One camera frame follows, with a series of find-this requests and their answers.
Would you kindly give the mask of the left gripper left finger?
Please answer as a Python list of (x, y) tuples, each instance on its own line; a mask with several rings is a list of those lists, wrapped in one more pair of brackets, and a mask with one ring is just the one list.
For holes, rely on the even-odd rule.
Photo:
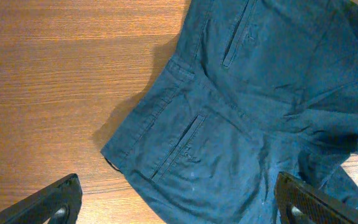
[(68, 174), (0, 211), (0, 224), (76, 223), (83, 192), (77, 174)]

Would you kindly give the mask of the navy blue shorts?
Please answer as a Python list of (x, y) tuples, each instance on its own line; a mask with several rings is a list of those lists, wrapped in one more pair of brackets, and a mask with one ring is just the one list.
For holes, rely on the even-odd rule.
[(358, 210), (358, 5), (193, 1), (101, 152), (167, 223), (278, 223), (281, 171)]

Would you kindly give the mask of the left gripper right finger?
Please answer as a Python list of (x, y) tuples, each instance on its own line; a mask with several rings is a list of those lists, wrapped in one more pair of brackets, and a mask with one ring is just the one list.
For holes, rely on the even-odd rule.
[(287, 172), (279, 172), (274, 188), (282, 224), (358, 224), (358, 210)]

